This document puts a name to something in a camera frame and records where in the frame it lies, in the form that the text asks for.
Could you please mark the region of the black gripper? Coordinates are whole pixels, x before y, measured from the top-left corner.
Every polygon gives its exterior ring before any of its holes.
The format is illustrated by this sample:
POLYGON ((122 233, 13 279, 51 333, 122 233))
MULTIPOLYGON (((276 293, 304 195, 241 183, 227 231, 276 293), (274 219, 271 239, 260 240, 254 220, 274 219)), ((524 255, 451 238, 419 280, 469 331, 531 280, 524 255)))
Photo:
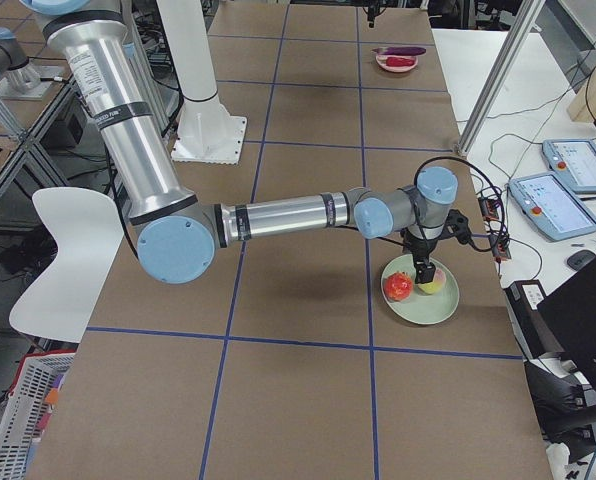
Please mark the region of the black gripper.
POLYGON ((403 252, 410 253, 415 263, 415 283, 428 284, 434 280, 436 266, 430 261, 431 253, 439 243, 438 238, 421 239, 412 234, 408 229, 402 231, 403 252))

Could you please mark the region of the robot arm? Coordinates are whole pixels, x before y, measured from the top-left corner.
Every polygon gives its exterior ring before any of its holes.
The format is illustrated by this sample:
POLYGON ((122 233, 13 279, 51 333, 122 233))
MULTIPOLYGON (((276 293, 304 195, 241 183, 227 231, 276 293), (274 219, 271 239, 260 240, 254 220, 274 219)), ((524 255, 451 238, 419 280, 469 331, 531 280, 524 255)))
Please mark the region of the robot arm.
POLYGON ((215 252, 236 241, 319 228, 355 227, 367 239, 401 232, 415 280, 432 280, 430 254, 441 239, 458 180, 441 166, 418 169, 413 183, 389 193, 367 188, 257 204, 204 205, 184 187, 174 164, 202 159, 233 163, 246 121, 220 103, 202 10, 188 3, 190 63, 199 71, 185 93, 182 131, 169 153, 125 54, 127 27, 117 1, 31 1, 48 46, 67 60, 88 110, 127 189, 137 256, 153 278, 192 281, 215 252))

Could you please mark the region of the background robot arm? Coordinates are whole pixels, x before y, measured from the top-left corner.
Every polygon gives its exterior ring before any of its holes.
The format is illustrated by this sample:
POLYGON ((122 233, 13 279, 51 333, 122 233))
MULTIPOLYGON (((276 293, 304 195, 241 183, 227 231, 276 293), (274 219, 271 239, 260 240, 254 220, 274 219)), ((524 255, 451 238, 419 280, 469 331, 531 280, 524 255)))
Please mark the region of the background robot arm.
POLYGON ((16 36, 0 27, 0 97, 41 100, 53 83, 64 80, 63 68, 35 63, 16 36))

